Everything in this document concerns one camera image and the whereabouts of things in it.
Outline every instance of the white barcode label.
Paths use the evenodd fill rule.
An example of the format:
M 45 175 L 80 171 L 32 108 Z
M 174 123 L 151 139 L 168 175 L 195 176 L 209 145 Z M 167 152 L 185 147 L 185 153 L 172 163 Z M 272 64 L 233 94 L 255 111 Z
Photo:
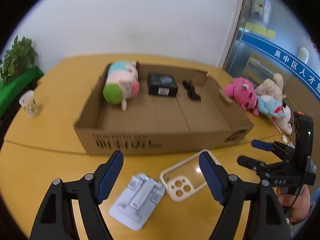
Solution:
M 160 96 L 169 95 L 169 88 L 159 88 L 158 95 L 160 95 Z

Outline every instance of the green plush hair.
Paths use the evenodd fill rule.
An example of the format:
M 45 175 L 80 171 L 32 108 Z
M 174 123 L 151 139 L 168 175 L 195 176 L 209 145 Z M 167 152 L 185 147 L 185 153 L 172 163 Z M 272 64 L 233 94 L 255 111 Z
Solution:
M 118 84 L 106 84 L 103 88 L 103 96 L 109 104 L 117 105 L 122 102 L 122 90 Z

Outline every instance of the silver screw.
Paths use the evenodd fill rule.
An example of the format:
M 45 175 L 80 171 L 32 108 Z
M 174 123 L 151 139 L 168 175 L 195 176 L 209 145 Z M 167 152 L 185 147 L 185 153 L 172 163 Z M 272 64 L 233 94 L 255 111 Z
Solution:
M 54 179 L 52 183 L 54 185 L 58 185 L 60 183 L 60 179 Z
M 261 183 L 263 186 L 269 186 L 269 184 L 270 184 L 269 181 L 267 181 L 265 179 L 263 181 L 261 181 Z
M 236 181 L 238 179 L 238 177 L 236 175 L 231 174 L 231 175 L 229 175 L 229 179 L 231 181 Z
M 93 179 L 93 174 L 89 173 L 89 174 L 85 175 L 84 178 L 86 180 L 91 180 L 91 179 Z

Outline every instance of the wooden table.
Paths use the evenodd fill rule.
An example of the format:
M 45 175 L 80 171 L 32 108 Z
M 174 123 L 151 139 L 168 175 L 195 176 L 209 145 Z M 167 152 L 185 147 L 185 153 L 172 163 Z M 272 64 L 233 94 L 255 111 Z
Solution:
M 39 114 L 34 118 L 28 118 L 21 109 L 12 121 L 4 141 L 35 149 L 85 154 L 72 125 L 79 117 L 84 102 L 106 64 L 116 60 L 139 60 L 143 63 L 206 70 L 222 87 L 232 80 L 224 70 L 166 57 L 106 54 L 66 58 L 41 78 L 39 86 L 35 89 Z M 254 128 L 241 143 L 279 134 L 267 117 L 254 117 L 250 111 L 247 112 L 247 116 L 253 122 Z
M 67 58 L 47 73 L 35 89 L 40 112 L 28 118 L 20 110 L 13 120 L 0 153 L 0 191 L 14 219 L 29 236 L 36 212 L 50 183 L 55 178 L 78 180 L 93 172 L 109 156 L 87 156 L 73 130 L 73 123 L 91 92 L 97 77 L 108 62 L 139 60 L 194 67 L 207 70 L 221 86 L 231 77 L 221 69 L 190 61 L 145 55 L 95 55 Z M 236 159 L 244 154 L 267 163 L 278 159 L 271 153 L 250 146 L 254 138 L 266 141 L 281 140 L 271 122 L 262 117 L 248 117 L 254 128 L 240 144 L 218 148 L 212 153 L 229 173 L 243 180 L 258 182 L 253 171 L 238 166 Z M 108 200 L 100 205 L 102 214 L 114 239 L 208 239 L 222 207 L 214 201 L 208 187 L 187 200 L 176 203 L 165 194 L 144 228 L 133 231 L 108 213 L 108 209 L 126 187 L 132 175 L 144 172 L 158 179 L 162 170 L 186 159 L 193 153 L 168 155 L 125 156 L 124 166 Z M 81 240 L 87 239 L 77 201 L 73 201 L 77 228 Z M 235 239 L 242 239 L 249 203 L 244 204 Z
M 273 136 L 266 141 L 278 140 Z M 228 173 L 242 180 L 258 182 L 254 171 L 239 166 L 236 159 L 240 154 L 260 159 L 267 163 L 279 161 L 272 153 L 252 148 L 249 143 L 212 150 Z M 113 190 L 100 209 L 115 240 L 131 239 L 203 239 L 207 240 L 219 218 L 222 206 L 215 201 L 206 186 L 187 200 L 174 202 L 166 193 L 153 214 L 140 231 L 133 231 L 113 219 L 108 210 L 124 190 L 132 175 L 144 172 L 158 179 L 164 169 L 186 159 L 194 153 L 169 155 L 125 156 L 124 166 Z M 0 188 L 3 199 L 23 232 L 30 236 L 34 218 L 41 201 L 55 178 L 64 182 L 78 180 L 95 171 L 108 156 L 85 156 L 61 154 L 22 147 L 4 142 L 0 153 Z M 87 239 L 77 201 L 73 201 L 77 229 L 81 240 Z M 235 239 L 242 239 L 249 203 L 244 204 Z

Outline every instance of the red mouth of plush toy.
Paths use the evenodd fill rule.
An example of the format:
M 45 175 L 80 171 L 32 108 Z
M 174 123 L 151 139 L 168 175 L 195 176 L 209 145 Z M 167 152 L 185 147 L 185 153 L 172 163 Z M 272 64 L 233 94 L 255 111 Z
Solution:
M 278 107 L 275 109 L 274 113 L 277 114 L 277 113 L 279 113 L 280 111 L 284 112 L 282 106 L 278 106 Z

